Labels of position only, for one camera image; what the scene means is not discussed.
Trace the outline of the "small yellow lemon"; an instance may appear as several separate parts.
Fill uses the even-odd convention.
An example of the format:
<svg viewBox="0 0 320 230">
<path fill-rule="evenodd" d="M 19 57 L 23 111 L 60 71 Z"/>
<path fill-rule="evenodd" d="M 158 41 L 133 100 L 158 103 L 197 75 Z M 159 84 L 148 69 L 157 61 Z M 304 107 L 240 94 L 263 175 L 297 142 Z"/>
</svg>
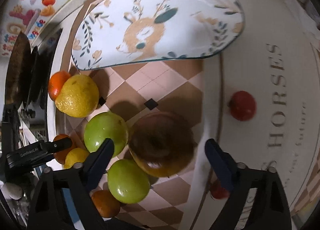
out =
<svg viewBox="0 0 320 230">
<path fill-rule="evenodd" d="M 66 156 L 65 164 L 63 165 L 64 169 L 71 168 L 75 163 L 83 163 L 86 158 L 89 156 L 90 152 L 82 148 L 72 149 Z"/>
</svg>

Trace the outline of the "red cherry tomato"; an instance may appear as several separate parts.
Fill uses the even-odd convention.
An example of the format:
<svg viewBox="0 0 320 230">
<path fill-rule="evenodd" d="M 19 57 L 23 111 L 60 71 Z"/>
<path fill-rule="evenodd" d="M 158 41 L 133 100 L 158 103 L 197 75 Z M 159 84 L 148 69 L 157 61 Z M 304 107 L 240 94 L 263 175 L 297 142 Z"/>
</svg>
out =
<svg viewBox="0 0 320 230">
<path fill-rule="evenodd" d="M 213 199 L 216 200 L 222 200 L 222 199 L 226 199 L 229 198 L 230 192 L 228 190 L 226 190 L 225 188 L 223 188 L 223 186 L 221 186 L 221 183 L 219 180 L 214 181 L 211 185 L 210 185 L 210 194 L 212 196 Z"/>
<path fill-rule="evenodd" d="M 234 93 L 228 103 L 230 114 L 238 121 L 251 120 L 257 111 L 254 97 L 247 91 Z"/>
</svg>

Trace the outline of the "orange mandarin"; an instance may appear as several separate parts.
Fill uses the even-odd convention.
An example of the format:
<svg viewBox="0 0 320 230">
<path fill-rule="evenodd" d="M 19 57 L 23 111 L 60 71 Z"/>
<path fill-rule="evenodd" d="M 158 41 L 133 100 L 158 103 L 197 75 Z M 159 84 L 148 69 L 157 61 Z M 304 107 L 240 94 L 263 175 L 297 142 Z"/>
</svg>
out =
<svg viewBox="0 0 320 230">
<path fill-rule="evenodd" d="M 64 83 L 71 77 L 66 71 L 59 71 L 52 75 L 48 83 L 48 94 L 52 101 L 58 97 Z"/>
<path fill-rule="evenodd" d="M 53 141 L 58 141 L 60 139 L 63 139 L 63 138 L 70 138 L 68 135 L 66 134 L 59 134 L 57 135 Z M 65 164 L 65 159 L 66 159 L 66 156 L 67 154 L 72 150 L 72 149 L 75 149 L 76 148 L 76 144 L 74 143 L 74 141 L 72 140 L 72 146 L 70 148 L 67 148 L 65 150 L 62 150 L 58 153 L 55 153 L 54 154 L 54 158 L 56 159 L 57 162 L 59 162 L 60 164 L 64 165 Z"/>
</svg>

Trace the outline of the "green apple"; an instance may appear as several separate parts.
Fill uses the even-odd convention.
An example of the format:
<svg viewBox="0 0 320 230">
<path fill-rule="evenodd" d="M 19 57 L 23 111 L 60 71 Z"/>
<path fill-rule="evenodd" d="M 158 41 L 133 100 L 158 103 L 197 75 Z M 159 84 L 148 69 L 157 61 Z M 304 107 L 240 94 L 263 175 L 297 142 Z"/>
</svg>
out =
<svg viewBox="0 0 320 230">
<path fill-rule="evenodd" d="M 118 160 L 107 172 L 111 194 L 121 203 L 133 204 L 144 200 L 150 190 L 149 178 L 134 160 Z"/>
<path fill-rule="evenodd" d="M 106 138 L 114 143 L 113 157 L 122 152 L 129 138 L 124 119 L 110 111 L 95 115 L 84 130 L 84 143 L 90 153 L 97 151 Z"/>
</svg>

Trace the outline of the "dark orange bottom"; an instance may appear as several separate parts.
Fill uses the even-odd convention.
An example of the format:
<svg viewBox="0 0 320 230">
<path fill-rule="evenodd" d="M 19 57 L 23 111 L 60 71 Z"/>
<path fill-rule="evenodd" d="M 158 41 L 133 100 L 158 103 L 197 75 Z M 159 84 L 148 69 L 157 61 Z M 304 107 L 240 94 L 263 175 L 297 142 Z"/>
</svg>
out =
<svg viewBox="0 0 320 230">
<path fill-rule="evenodd" d="M 120 202 L 109 190 L 98 190 L 94 192 L 91 199 L 103 218 L 112 218 L 120 212 Z"/>
</svg>

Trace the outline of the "brown red apple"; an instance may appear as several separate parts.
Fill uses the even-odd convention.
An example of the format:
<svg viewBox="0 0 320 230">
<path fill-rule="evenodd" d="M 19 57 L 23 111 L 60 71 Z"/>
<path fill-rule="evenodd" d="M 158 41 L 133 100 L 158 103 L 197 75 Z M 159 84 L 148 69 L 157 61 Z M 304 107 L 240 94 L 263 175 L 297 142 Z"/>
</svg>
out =
<svg viewBox="0 0 320 230">
<path fill-rule="evenodd" d="M 188 121 L 172 112 L 153 112 L 129 130 L 129 151 L 136 164 L 154 177 L 170 177 L 186 168 L 196 148 Z"/>
</svg>

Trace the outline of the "large yellow lemon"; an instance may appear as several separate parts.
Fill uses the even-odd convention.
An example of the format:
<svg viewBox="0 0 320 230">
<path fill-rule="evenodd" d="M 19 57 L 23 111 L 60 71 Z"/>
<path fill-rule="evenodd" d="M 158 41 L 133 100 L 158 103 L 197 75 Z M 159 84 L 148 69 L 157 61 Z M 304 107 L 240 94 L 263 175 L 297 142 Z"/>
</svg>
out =
<svg viewBox="0 0 320 230">
<path fill-rule="evenodd" d="M 97 108 L 99 97 L 99 89 L 92 78 L 74 75 L 64 83 L 55 106 L 68 116 L 84 118 Z"/>
</svg>

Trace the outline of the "orange mandarin top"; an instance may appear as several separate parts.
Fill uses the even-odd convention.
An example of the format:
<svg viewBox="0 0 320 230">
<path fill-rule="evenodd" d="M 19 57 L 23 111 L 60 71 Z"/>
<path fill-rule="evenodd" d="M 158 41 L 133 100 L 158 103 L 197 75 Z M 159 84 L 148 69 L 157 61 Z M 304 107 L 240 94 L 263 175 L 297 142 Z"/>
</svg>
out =
<svg viewBox="0 0 320 230">
<path fill-rule="evenodd" d="M 59 71 L 52 75 L 48 83 L 48 94 L 52 101 L 58 97 L 64 83 L 71 77 L 66 71 Z"/>
</svg>

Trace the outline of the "checkered kitchen mat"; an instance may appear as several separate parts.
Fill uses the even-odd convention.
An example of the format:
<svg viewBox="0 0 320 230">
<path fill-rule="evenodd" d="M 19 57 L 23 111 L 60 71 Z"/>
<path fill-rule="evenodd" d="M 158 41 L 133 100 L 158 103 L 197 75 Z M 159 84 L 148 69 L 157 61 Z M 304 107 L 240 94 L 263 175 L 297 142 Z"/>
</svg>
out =
<svg viewBox="0 0 320 230">
<path fill-rule="evenodd" d="M 153 179 L 148 196 L 125 205 L 121 229 L 208 229 L 225 199 L 204 154 L 209 138 L 238 162 L 274 167 L 290 212 L 319 198 L 319 21 L 309 0 L 240 0 L 242 36 L 215 57 L 92 71 L 111 110 L 133 125 L 158 111 L 180 114 L 199 148 L 188 168 Z"/>
</svg>

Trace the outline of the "dark frying pan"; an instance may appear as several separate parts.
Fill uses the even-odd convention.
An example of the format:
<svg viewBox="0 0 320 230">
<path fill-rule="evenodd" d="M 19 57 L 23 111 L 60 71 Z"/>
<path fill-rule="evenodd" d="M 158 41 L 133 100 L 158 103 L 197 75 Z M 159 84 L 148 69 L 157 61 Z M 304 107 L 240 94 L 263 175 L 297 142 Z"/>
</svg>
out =
<svg viewBox="0 0 320 230">
<path fill-rule="evenodd" d="M 23 90 L 31 72 L 31 48 L 27 36 L 20 32 L 9 59 L 5 80 L 5 105 L 18 109 L 22 103 Z"/>
</svg>

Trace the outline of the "black gas stove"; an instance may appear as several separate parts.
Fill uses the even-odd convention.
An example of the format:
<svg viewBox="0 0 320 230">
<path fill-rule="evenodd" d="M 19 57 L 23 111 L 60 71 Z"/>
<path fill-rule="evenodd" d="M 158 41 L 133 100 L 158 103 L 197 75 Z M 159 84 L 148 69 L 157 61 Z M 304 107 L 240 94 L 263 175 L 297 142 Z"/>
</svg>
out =
<svg viewBox="0 0 320 230">
<path fill-rule="evenodd" d="M 60 28 L 39 46 L 34 47 L 31 53 L 35 57 L 35 64 L 29 76 L 30 85 L 28 86 L 27 94 L 23 99 L 23 107 L 25 109 L 31 103 L 39 104 L 40 108 L 44 109 L 47 101 L 50 72 L 61 33 L 62 29 Z"/>
</svg>

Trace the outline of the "deer pattern oval plate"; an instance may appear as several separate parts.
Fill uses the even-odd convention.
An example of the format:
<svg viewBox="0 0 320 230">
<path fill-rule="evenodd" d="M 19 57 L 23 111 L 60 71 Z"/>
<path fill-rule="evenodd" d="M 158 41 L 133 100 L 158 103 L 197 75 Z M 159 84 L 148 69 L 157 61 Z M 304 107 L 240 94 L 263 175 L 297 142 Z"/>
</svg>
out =
<svg viewBox="0 0 320 230">
<path fill-rule="evenodd" d="M 102 0 L 75 34 L 82 71 L 157 60 L 214 56 L 240 36 L 238 0 Z"/>
</svg>

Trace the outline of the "white tissue paper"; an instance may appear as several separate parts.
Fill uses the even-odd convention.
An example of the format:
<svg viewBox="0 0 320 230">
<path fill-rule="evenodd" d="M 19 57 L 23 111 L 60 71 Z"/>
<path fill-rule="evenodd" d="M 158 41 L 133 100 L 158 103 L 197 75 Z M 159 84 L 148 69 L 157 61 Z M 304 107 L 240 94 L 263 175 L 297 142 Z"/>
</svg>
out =
<svg viewBox="0 0 320 230">
<path fill-rule="evenodd" d="M 297 0 L 285 0 L 285 5 L 302 28 L 310 43 L 319 50 L 319 29 Z"/>
</svg>

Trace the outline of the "colourful wall sticker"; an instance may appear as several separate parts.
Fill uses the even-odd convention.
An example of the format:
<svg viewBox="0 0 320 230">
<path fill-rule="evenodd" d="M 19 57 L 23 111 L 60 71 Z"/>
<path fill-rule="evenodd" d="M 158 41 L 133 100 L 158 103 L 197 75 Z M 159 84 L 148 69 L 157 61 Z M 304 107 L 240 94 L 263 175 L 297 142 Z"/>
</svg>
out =
<svg viewBox="0 0 320 230">
<path fill-rule="evenodd" d="M 57 0 L 8 0 L 1 8 L 1 56 L 8 57 L 20 33 L 34 41 L 48 23 Z"/>
</svg>

